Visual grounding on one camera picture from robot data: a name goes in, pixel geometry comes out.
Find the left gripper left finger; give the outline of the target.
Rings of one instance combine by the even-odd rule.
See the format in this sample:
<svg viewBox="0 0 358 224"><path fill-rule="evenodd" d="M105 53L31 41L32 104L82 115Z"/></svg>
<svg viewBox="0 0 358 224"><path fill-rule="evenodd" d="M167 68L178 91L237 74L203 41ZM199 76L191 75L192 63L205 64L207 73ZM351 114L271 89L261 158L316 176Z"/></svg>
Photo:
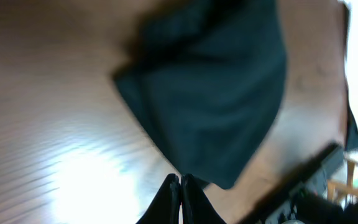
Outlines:
<svg viewBox="0 0 358 224"><path fill-rule="evenodd" d="M181 190L178 176L168 174L136 224L178 224Z"/></svg>

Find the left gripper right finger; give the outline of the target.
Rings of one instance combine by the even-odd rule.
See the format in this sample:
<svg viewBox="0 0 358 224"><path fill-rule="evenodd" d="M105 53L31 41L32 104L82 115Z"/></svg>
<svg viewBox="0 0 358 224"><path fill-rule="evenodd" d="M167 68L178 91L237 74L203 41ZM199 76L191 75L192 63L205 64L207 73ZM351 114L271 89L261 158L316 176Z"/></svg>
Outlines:
<svg viewBox="0 0 358 224"><path fill-rule="evenodd" d="M191 174L181 177L184 224L226 224Z"/></svg>

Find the black polo shirt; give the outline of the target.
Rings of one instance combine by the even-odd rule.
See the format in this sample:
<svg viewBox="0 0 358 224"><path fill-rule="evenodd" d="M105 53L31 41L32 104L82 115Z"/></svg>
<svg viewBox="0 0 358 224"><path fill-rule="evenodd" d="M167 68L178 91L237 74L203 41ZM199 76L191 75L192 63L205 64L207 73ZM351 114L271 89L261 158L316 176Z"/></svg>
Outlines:
<svg viewBox="0 0 358 224"><path fill-rule="evenodd" d="M114 82L181 174L230 189L279 111L286 51L274 0L196 0L143 26Z"/></svg>

